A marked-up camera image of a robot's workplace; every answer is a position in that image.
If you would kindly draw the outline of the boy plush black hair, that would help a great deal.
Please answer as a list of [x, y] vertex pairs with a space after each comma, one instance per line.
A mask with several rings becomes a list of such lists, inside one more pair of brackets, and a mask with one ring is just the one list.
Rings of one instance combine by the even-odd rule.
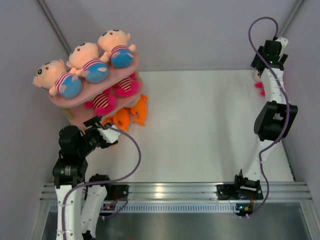
[[34, 74], [32, 83], [48, 90], [51, 97], [60, 95], [65, 99], [75, 98], [82, 90], [82, 80], [67, 71], [62, 59], [43, 64]]

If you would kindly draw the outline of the boy plush red dot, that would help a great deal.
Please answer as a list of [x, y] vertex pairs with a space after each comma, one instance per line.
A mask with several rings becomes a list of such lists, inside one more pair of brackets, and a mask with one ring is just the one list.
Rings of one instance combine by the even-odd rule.
[[119, 29], [104, 32], [97, 40], [98, 46], [115, 68], [127, 68], [134, 59], [136, 46], [128, 45], [131, 38], [129, 33]]

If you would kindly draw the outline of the white pink plush yellow glasses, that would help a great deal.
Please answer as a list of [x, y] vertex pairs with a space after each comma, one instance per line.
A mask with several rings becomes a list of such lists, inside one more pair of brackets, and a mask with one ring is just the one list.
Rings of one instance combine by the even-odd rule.
[[263, 97], [265, 97], [265, 96], [266, 96], [265, 88], [264, 88], [263, 82], [261, 81], [261, 77], [260, 77], [260, 75], [259, 75], [259, 72], [258, 72], [258, 71], [255, 71], [254, 74], [253, 74], [253, 77], [254, 77], [254, 80], [255, 80], [254, 86], [255, 86], [257, 89], [260, 89], [260, 95], [263, 96]]

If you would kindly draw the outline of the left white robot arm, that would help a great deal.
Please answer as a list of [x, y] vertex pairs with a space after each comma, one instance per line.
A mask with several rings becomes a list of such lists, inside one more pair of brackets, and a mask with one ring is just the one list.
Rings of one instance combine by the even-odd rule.
[[68, 125], [59, 132], [60, 150], [52, 170], [58, 240], [94, 240], [101, 204], [113, 194], [113, 187], [105, 182], [83, 186], [88, 168], [86, 157], [96, 148], [117, 144], [120, 133], [104, 129], [99, 116], [83, 124], [87, 128], [84, 131]]

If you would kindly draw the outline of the white pink plush face down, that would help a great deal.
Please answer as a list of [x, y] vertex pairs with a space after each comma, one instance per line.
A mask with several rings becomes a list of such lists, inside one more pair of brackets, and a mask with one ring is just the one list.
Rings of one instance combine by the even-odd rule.
[[112, 88], [118, 97], [124, 98], [135, 95], [140, 88], [140, 83], [136, 80], [136, 72], [115, 83]]

